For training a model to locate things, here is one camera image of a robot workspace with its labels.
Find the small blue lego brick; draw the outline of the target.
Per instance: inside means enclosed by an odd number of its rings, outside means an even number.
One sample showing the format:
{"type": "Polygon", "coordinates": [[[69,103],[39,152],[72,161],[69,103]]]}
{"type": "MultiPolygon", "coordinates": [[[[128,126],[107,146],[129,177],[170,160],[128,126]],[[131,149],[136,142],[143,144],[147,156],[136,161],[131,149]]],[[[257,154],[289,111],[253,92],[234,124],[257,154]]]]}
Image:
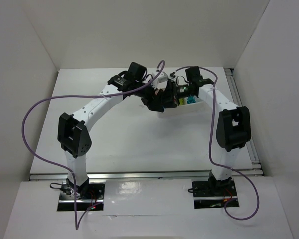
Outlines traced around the small blue lego brick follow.
{"type": "Polygon", "coordinates": [[[189,96],[186,100],[187,104],[193,104],[196,103],[195,96],[189,96]]]}

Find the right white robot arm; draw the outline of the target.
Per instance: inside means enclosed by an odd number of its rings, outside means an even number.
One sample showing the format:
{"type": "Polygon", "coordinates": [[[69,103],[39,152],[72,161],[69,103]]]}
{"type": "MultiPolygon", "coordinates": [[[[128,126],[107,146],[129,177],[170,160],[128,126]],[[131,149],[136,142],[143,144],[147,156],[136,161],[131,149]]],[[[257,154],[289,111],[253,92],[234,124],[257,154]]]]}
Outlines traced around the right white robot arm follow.
{"type": "Polygon", "coordinates": [[[196,96],[212,109],[211,130],[208,156],[212,156],[212,143],[215,141],[221,149],[218,159],[210,159],[213,167],[210,171],[207,188],[217,195],[228,188],[232,181],[232,172],[237,156],[251,139],[250,112],[246,106],[238,106],[216,88],[216,80],[204,78],[201,67],[184,67],[185,84],[178,83],[176,72],[168,77],[164,90],[165,108],[175,108],[179,100],[196,96]]]}

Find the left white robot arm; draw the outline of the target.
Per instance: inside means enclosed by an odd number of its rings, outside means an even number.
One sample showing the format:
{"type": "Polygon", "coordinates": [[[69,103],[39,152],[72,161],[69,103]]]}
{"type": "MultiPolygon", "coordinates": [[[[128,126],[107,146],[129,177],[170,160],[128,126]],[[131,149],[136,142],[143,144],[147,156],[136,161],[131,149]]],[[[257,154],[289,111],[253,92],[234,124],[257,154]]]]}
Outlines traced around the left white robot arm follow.
{"type": "Polygon", "coordinates": [[[150,110],[163,111],[164,107],[158,102],[161,94],[156,92],[163,69],[161,61],[151,79],[146,81],[146,67],[132,62],[128,70],[112,76],[100,94],[93,96],[85,106],[59,117],[57,140],[66,157],[69,171],[66,182],[75,196],[83,197],[89,187],[86,154],[92,146],[89,133],[93,126],[112,107],[131,95],[141,98],[150,110]]]}

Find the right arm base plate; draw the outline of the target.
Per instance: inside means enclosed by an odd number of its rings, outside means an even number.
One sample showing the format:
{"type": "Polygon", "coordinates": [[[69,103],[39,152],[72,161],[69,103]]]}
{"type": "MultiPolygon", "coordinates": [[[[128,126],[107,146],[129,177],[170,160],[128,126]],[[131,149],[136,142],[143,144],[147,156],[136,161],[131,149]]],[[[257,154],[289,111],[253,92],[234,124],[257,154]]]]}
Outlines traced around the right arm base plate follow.
{"type": "Polygon", "coordinates": [[[239,207],[236,186],[232,180],[228,186],[212,191],[207,181],[192,181],[188,193],[193,195],[195,209],[239,207]]]}

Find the white divided sorting tray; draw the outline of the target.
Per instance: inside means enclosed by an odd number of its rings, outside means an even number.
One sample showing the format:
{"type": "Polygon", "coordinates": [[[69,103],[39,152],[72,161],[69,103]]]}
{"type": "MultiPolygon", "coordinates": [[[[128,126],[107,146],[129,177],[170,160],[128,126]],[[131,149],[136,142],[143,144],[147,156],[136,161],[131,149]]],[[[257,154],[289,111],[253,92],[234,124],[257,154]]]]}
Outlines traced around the white divided sorting tray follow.
{"type": "Polygon", "coordinates": [[[195,99],[196,103],[178,105],[176,108],[165,109],[163,113],[157,112],[157,116],[159,118],[166,118],[196,112],[204,107],[205,102],[197,96],[195,96],[195,99]]]}

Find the green lego brick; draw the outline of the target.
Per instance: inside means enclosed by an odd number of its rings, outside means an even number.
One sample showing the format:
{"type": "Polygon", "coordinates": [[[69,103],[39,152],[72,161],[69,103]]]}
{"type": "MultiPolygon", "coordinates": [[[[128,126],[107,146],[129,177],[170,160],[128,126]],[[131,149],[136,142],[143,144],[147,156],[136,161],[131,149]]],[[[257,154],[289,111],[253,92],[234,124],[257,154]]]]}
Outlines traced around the green lego brick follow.
{"type": "Polygon", "coordinates": [[[179,104],[180,105],[186,105],[187,104],[186,99],[185,98],[179,99],[179,104]]]}

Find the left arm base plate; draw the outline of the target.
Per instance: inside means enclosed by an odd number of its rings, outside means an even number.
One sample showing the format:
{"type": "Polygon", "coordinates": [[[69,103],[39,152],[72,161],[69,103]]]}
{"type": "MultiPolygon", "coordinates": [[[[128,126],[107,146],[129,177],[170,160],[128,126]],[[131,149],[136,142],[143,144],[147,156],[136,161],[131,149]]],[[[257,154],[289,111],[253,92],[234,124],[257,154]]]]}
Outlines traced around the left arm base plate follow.
{"type": "MultiPolygon", "coordinates": [[[[58,212],[74,211],[74,191],[67,184],[51,183],[49,187],[59,191],[58,212]]],[[[105,182],[91,183],[83,196],[77,196],[77,211],[102,211],[104,209],[105,182]]]]}

